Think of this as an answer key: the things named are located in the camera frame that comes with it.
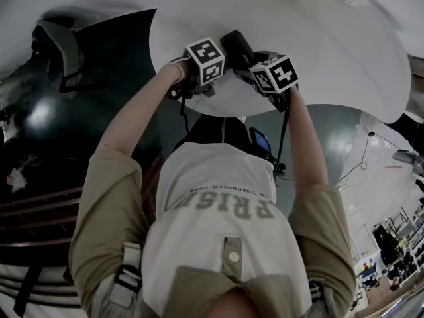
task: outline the equipment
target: equipment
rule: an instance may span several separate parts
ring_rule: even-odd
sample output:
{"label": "equipment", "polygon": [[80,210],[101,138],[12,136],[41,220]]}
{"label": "equipment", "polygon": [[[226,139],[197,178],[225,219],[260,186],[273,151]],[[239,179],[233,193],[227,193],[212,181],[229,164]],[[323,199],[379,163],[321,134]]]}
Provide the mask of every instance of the equipment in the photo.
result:
{"label": "equipment", "polygon": [[253,52],[252,48],[238,31],[234,30],[220,39],[226,56],[219,50],[211,38],[205,38],[186,46],[183,58],[188,59],[193,66],[185,81],[170,88],[167,96],[177,100],[182,97],[181,115],[185,119],[185,128],[188,133],[187,115],[184,112],[186,99],[193,95],[205,94],[211,97],[213,82],[233,70],[236,77],[247,84],[281,113],[284,113],[280,147],[275,159],[271,155],[270,145],[266,137],[256,129],[250,129],[251,139],[260,154],[273,163],[274,175],[281,173],[285,168],[280,164],[282,146],[290,112],[290,87],[297,85],[299,78],[292,61],[288,56],[276,52]]}

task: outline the white tabletop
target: white tabletop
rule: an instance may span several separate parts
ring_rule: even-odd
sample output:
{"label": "white tabletop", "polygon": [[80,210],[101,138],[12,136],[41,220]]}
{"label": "white tabletop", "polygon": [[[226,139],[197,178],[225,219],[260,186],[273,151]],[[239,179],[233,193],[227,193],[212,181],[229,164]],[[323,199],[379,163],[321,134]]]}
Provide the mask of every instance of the white tabletop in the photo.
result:
{"label": "white tabletop", "polygon": [[[389,22],[371,3],[343,0],[163,0],[150,29],[158,71],[187,44],[238,29],[254,51],[289,54],[307,104],[344,105],[396,121],[409,98],[407,54]],[[229,71],[216,95],[187,106],[208,115],[241,117],[271,111],[270,102]]]}

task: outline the jacket sleeve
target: jacket sleeve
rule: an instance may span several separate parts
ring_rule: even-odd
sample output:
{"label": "jacket sleeve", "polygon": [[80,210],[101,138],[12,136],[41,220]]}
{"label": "jacket sleeve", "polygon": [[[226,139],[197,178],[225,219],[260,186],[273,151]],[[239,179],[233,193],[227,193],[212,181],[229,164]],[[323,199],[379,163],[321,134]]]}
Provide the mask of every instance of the jacket sleeve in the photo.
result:
{"label": "jacket sleeve", "polygon": [[146,239],[141,183],[140,165],[116,150],[100,150],[90,159],[69,253],[72,278],[89,316],[97,287],[123,262],[123,243],[143,246]]}
{"label": "jacket sleeve", "polygon": [[344,317],[352,305],[356,277],[340,192],[331,187],[315,187],[304,193],[295,200],[289,222],[309,285],[321,283],[321,297],[329,311]]}

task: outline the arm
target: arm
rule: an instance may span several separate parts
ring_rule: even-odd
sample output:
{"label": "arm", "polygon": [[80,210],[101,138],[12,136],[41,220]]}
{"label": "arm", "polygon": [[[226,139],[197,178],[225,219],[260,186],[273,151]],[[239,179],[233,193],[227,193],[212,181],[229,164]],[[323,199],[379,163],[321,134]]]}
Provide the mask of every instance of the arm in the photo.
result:
{"label": "arm", "polygon": [[296,87],[291,88],[289,130],[296,195],[313,186],[328,185],[323,150],[311,116]]}
{"label": "arm", "polygon": [[394,264],[398,263],[398,262],[403,262],[403,257],[399,257],[398,259],[396,259],[394,262],[390,263],[390,266],[393,266]]}
{"label": "arm", "polygon": [[89,317],[99,315],[92,310],[95,298],[107,296],[100,284],[110,282],[123,263],[123,243],[143,245],[146,239],[149,227],[140,205],[142,172],[130,157],[180,74],[177,67],[163,67],[119,111],[90,159],[69,255],[81,306]]}
{"label": "arm", "polygon": [[113,148],[131,156],[153,113],[180,77],[175,66],[164,66],[115,116],[97,150]]}
{"label": "arm", "polygon": [[[322,284],[330,317],[344,317],[356,287],[345,209],[339,191],[328,186],[323,151],[295,87],[291,90],[289,128],[296,190],[289,222],[309,281]],[[317,303],[311,310],[321,315],[321,309]]]}

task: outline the white t-shirt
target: white t-shirt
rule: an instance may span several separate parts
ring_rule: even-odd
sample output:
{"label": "white t-shirt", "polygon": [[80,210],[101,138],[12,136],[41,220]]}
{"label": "white t-shirt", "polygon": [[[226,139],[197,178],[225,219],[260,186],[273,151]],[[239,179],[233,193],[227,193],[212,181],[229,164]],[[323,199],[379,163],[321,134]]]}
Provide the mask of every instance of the white t-shirt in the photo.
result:
{"label": "white t-shirt", "polygon": [[187,142],[165,162],[157,220],[142,257],[143,299],[158,315],[178,266],[221,271],[225,237],[242,241],[242,281],[290,278],[298,317],[311,307],[305,266],[292,229],[275,207],[271,163],[228,144]]}

